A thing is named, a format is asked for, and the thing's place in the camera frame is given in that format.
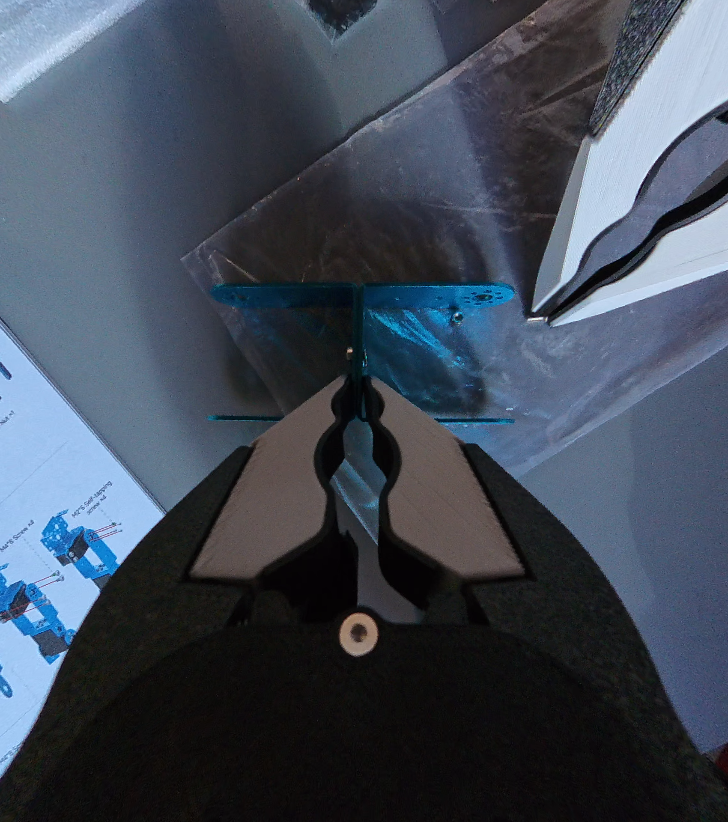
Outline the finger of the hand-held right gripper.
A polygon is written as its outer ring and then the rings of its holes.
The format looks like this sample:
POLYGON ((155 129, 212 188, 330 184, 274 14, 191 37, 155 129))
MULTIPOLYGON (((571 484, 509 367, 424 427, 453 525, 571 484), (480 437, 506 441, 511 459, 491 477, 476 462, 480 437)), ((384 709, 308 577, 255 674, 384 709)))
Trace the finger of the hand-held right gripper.
POLYGON ((716 142, 669 149, 631 210, 591 243, 546 296, 564 325, 728 270, 728 155, 716 142))
POLYGON ((616 115, 582 141, 537 275, 531 315, 626 216, 669 149, 716 142, 728 155, 728 2, 686 2, 616 115))

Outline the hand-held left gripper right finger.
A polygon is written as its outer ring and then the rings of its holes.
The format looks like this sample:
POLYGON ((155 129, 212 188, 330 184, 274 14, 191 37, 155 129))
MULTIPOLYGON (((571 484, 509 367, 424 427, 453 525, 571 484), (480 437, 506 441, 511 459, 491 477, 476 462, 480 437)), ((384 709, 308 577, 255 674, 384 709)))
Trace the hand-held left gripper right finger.
POLYGON ((366 378, 388 582, 492 582, 525 575, 462 442, 395 390, 366 378))

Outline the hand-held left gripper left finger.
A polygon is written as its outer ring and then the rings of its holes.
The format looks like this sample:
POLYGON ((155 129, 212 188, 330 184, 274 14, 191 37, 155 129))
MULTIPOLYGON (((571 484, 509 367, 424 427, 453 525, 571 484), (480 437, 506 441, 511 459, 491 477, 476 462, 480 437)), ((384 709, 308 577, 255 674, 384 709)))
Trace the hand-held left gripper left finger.
POLYGON ((328 534, 353 400, 351 377, 338 377, 254 441, 191 578, 256 581, 328 534))

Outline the blue H-shaped metal bracket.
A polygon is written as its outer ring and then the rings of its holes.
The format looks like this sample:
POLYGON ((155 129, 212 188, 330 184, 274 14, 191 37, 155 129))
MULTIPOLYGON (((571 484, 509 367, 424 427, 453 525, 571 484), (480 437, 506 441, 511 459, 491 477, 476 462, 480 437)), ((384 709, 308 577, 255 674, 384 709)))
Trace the blue H-shaped metal bracket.
POLYGON ((363 422, 362 386, 367 373, 366 310, 455 311, 498 307, 513 299, 507 283, 220 283, 209 289, 217 303, 236 309, 349 308, 352 313, 352 353, 348 355, 356 395, 353 411, 363 422))

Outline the white instruction booklet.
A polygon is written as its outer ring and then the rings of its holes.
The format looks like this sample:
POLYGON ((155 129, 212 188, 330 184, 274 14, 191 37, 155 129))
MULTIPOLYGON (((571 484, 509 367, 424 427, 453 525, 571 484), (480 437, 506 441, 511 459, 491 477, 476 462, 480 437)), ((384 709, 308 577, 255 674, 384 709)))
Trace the white instruction booklet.
POLYGON ((163 509, 0 321, 0 776, 163 509))

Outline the clear plastic bag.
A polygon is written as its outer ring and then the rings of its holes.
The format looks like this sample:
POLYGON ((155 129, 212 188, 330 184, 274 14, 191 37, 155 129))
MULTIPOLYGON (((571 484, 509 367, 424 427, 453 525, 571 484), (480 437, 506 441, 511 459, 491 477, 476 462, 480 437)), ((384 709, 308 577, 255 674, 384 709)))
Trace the clear plastic bag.
POLYGON ((728 345, 728 272, 586 322, 527 322, 628 2, 546 2, 183 260, 220 283, 477 282, 469 313, 367 313, 370 373, 514 475, 728 345))

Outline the white foam sheet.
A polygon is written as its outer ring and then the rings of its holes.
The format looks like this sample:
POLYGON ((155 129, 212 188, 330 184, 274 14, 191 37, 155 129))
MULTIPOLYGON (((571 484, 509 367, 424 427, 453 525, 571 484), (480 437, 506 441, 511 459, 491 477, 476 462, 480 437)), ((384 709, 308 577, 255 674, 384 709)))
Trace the white foam sheet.
MULTIPOLYGON (((146 2, 0 2, 0 100, 86 46, 146 2)), ((347 112, 376 110, 445 68, 428 2, 345 2, 330 22, 318 2, 215 2, 235 46, 283 76, 296 66, 347 112)))

